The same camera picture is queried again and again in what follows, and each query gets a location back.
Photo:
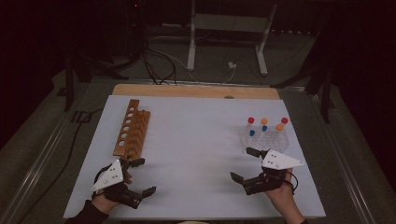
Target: sleeve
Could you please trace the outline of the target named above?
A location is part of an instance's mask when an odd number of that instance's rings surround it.
[[[75,216],[66,220],[65,224],[100,224],[108,218],[108,214],[99,211],[91,201],[85,201],[84,208]]]

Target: person's right hand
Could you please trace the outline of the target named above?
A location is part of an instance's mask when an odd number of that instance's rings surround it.
[[[285,180],[291,181],[292,169],[286,172]],[[291,185],[283,183],[279,189],[267,190],[265,194],[271,200],[275,209],[285,218],[288,224],[301,224],[305,218],[294,201]]]

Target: white desk leg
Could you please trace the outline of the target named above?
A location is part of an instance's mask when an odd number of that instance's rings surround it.
[[[195,63],[195,0],[191,0],[191,36],[187,70],[193,71]]]
[[[276,11],[276,5],[273,5],[267,23],[265,25],[264,32],[262,33],[262,42],[260,43],[260,45],[256,46],[257,62],[259,63],[260,74],[262,74],[263,76],[268,75],[268,70],[267,70],[267,65],[265,65],[265,60],[262,51],[264,50],[265,42],[267,41],[268,35],[271,30],[271,25],[274,19],[275,11]]]

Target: white mounting plate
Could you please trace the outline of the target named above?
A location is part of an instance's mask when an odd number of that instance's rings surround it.
[[[301,165],[304,165],[303,161],[299,161],[272,149],[268,150],[267,155],[262,160],[262,167],[275,170],[283,170]]]
[[[120,160],[114,161],[111,166],[102,174],[96,183],[92,186],[91,191],[104,189],[123,181],[122,168]]]

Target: floor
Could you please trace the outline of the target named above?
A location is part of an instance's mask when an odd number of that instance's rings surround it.
[[[16,223],[17,217],[26,215],[21,223],[64,223],[64,209],[100,118],[100,111],[93,113],[92,120],[80,127],[70,120],[76,111],[92,112],[102,108],[117,83],[152,83],[146,65],[152,68],[151,74],[154,71],[157,75],[156,81],[172,74],[174,66],[177,85],[268,87],[296,75],[315,42],[315,38],[309,35],[270,34],[264,48],[269,73],[262,76],[258,72],[254,54],[254,45],[260,40],[259,36],[248,36],[234,43],[229,36],[218,35],[220,37],[199,43],[193,72],[185,69],[189,46],[186,36],[174,37],[166,32],[161,36],[151,36],[148,46],[166,54],[172,63],[156,55],[155,51],[147,50],[148,63],[139,60],[120,71],[121,75],[129,78],[127,80],[115,80],[100,71],[92,71],[94,77],[91,83],[77,83],[76,101],[68,113],[64,112],[65,99],[57,96],[58,90],[64,87],[64,72],[55,76],[54,91],[0,151],[2,218],[8,215],[14,220],[10,223]],[[219,40],[231,44],[219,43]],[[119,63],[124,59],[115,57],[115,60]],[[229,68],[229,62],[236,63],[236,68]],[[295,122],[293,125],[298,130],[299,141],[327,213],[327,217],[312,219],[310,223],[396,223],[396,196],[387,185],[337,88],[332,87],[334,107],[329,111],[331,124],[325,124],[315,109],[320,94],[304,93],[304,85],[308,80],[305,78],[293,83],[279,90],[279,94],[288,110],[296,111],[292,113],[291,119]],[[174,85],[174,77],[166,79],[163,84]],[[35,160],[39,156],[44,158],[41,164]],[[32,207],[44,190],[51,186],[57,174],[60,174],[58,181]],[[108,220],[106,223],[119,222]],[[280,224],[283,220],[274,218],[245,223]]]

